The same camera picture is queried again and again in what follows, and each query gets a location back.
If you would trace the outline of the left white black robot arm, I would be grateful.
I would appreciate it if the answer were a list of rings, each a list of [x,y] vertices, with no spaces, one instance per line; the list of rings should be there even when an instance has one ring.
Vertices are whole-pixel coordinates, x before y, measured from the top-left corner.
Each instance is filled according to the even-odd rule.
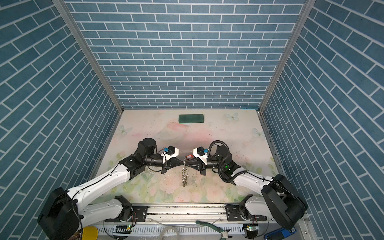
[[[159,154],[154,139],[143,139],[133,154],[111,170],[68,190],[61,187],[53,190],[39,214],[39,226],[50,240],[68,240],[82,228],[103,220],[132,220],[132,205],[123,196],[101,204],[92,202],[112,188],[132,180],[149,166],[159,167],[162,174],[182,166],[184,162],[177,158],[178,155],[179,149],[173,146],[164,148]]]

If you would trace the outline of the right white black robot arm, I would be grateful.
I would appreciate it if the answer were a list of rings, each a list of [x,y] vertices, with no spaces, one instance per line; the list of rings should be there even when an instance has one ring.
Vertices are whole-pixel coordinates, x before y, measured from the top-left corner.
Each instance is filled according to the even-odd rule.
[[[268,177],[248,171],[234,162],[228,145],[223,141],[213,141],[207,149],[195,148],[186,166],[204,176],[207,169],[215,169],[223,182],[261,195],[268,207],[266,216],[286,230],[293,228],[308,209],[304,197],[284,175]]]

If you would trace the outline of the dark green sponge block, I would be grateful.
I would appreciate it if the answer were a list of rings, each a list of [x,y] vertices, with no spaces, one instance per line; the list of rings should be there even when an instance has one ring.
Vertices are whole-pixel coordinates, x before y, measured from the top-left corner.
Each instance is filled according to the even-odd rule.
[[[185,114],[179,115],[179,124],[200,124],[204,123],[205,118],[203,114]]]

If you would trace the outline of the clear plastic tube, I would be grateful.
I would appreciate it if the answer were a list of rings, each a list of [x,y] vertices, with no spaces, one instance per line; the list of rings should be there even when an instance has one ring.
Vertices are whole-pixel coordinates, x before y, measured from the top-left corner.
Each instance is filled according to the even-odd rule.
[[[165,227],[165,228],[161,231],[161,233],[160,233],[159,237],[157,238],[157,240],[163,240],[164,237],[166,236],[166,234],[167,234],[167,233],[170,233],[170,232],[173,232],[173,233],[176,234],[176,240],[180,240],[180,239],[181,239],[181,238],[180,238],[180,232],[177,230],[177,228],[172,227],[172,226],[167,226],[167,227]]]

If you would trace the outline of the yellow tape roll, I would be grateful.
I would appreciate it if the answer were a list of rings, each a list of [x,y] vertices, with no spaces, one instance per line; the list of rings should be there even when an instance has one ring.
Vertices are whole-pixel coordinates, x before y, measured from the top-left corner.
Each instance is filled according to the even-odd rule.
[[[98,229],[94,226],[83,228],[82,240],[97,240],[99,236]]]

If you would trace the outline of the blue black device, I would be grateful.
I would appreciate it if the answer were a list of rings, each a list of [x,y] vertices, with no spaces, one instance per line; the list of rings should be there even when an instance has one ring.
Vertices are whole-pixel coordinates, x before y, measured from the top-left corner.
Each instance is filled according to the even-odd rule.
[[[264,240],[283,240],[297,232],[296,228],[290,230],[280,228],[264,235]]]

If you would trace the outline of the aluminium rail frame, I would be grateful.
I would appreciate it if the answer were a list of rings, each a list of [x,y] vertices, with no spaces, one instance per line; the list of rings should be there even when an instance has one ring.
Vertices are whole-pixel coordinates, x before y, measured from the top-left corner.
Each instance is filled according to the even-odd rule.
[[[255,212],[254,215],[266,216],[266,203],[260,201],[258,198],[250,198],[250,202]],[[144,222],[137,222],[135,224],[119,222],[114,223],[115,226],[132,225],[132,230],[128,232],[129,234],[145,235],[151,231],[151,228],[142,230],[137,226],[138,224],[173,225],[174,227],[184,225],[189,228],[192,233],[200,234],[207,232],[207,227],[194,227],[192,224],[195,223],[195,221],[207,222],[211,220],[215,226],[230,230],[231,233],[242,233],[245,237],[253,239],[257,237],[259,233],[260,223],[267,222],[270,224],[271,222],[276,222],[273,218],[267,216],[268,219],[266,221],[229,222],[227,221],[225,204],[154,204],[148,205],[147,207],[148,212]]]

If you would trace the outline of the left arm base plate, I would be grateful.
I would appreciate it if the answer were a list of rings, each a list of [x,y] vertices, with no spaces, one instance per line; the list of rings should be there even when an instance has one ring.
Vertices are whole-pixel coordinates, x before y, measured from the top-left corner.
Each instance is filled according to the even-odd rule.
[[[124,207],[121,213],[114,219],[106,219],[107,223],[132,223],[144,222],[147,217],[147,206]]]

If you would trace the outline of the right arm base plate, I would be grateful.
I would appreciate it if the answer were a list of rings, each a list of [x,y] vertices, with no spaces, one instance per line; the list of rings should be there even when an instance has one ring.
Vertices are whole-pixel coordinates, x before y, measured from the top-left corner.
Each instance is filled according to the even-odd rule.
[[[227,221],[239,222],[239,221],[266,221],[268,218],[262,215],[251,215],[244,206],[240,205],[225,205],[227,214]]]

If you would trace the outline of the green handled pliers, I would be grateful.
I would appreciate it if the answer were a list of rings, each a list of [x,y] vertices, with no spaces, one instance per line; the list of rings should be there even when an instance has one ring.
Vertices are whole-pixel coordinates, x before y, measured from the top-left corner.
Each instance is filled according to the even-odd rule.
[[[220,240],[228,240],[228,239],[232,238],[232,236],[229,235],[229,231],[230,230],[224,230],[224,229],[222,229],[222,228],[220,228],[218,226],[215,226],[214,224],[208,223],[208,222],[195,221],[195,223],[197,225],[201,225],[201,226],[204,226],[204,227],[211,228],[214,231],[220,233],[221,234]]]

